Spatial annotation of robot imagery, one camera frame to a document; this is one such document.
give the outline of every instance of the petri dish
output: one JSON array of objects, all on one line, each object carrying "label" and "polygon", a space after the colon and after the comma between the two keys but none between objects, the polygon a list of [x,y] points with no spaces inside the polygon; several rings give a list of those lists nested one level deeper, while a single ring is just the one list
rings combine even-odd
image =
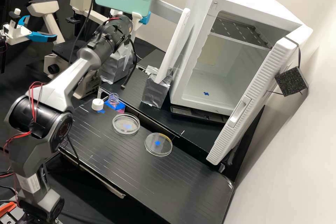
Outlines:
[{"label": "petri dish", "polygon": [[112,120],[114,129],[123,135],[135,134],[140,129],[139,119],[128,113],[118,114]]},{"label": "petri dish", "polygon": [[149,134],[145,140],[146,149],[155,156],[168,156],[173,144],[169,137],[161,133]]}]

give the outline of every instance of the blue tape mark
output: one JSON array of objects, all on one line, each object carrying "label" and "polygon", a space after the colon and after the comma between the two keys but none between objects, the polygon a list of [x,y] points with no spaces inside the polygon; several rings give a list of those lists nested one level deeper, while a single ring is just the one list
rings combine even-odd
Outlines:
[{"label": "blue tape mark", "polygon": [[123,124],[123,126],[124,126],[124,128],[127,129],[127,130],[128,130],[128,129],[130,130],[130,129],[132,128],[132,125],[130,125],[130,124]]},{"label": "blue tape mark", "polygon": [[108,100],[106,100],[104,104],[106,104],[106,106],[110,107],[113,110],[123,110],[125,108],[125,104],[122,102],[119,102],[116,107],[113,107]]}]

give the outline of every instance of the black table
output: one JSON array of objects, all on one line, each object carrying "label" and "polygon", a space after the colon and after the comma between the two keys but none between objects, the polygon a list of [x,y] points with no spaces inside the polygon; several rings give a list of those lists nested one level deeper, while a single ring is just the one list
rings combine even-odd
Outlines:
[{"label": "black table", "polygon": [[[75,110],[69,136],[81,166],[120,198],[136,199],[171,224],[221,224],[233,184],[176,146],[166,157],[150,154],[144,141],[152,131],[117,133],[117,114],[107,105],[104,113],[94,111],[91,101]],[[77,161],[70,145],[62,152]]]}]

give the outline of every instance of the white bottle cap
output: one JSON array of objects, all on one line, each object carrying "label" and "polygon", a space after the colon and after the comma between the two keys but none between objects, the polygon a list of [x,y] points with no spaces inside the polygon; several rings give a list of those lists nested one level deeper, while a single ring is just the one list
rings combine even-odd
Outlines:
[{"label": "white bottle cap", "polygon": [[99,110],[102,110],[103,107],[104,107],[104,101],[102,99],[96,98],[92,100],[91,108],[93,110],[99,111]]},{"label": "white bottle cap", "polygon": [[15,13],[16,15],[20,15],[21,10],[20,10],[19,8],[15,8],[14,13]]}]

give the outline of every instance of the ribbed black surface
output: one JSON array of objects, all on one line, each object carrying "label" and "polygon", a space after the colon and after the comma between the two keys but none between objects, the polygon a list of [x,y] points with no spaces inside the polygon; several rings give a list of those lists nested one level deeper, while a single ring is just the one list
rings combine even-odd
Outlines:
[{"label": "ribbed black surface", "polygon": [[147,78],[148,75],[146,73],[141,72],[139,69],[135,69],[124,90],[120,88],[121,84],[124,82],[123,79],[113,85],[103,83],[102,88],[110,93],[119,94],[119,98],[126,105],[136,109],[162,127],[169,129],[177,136],[184,137],[209,153],[217,136],[222,130],[223,125],[205,123],[204,121],[175,116],[170,112],[169,95],[167,95],[166,101],[161,109],[150,107],[149,105],[142,103],[141,97]]},{"label": "ribbed black surface", "polygon": [[222,223],[233,191],[223,175],[176,147],[153,156],[144,145],[150,131],[120,135],[112,126],[117,112],[105,106],[97,113],[90,105],[76,109],[70,131],[83,163],[172,224]]}]

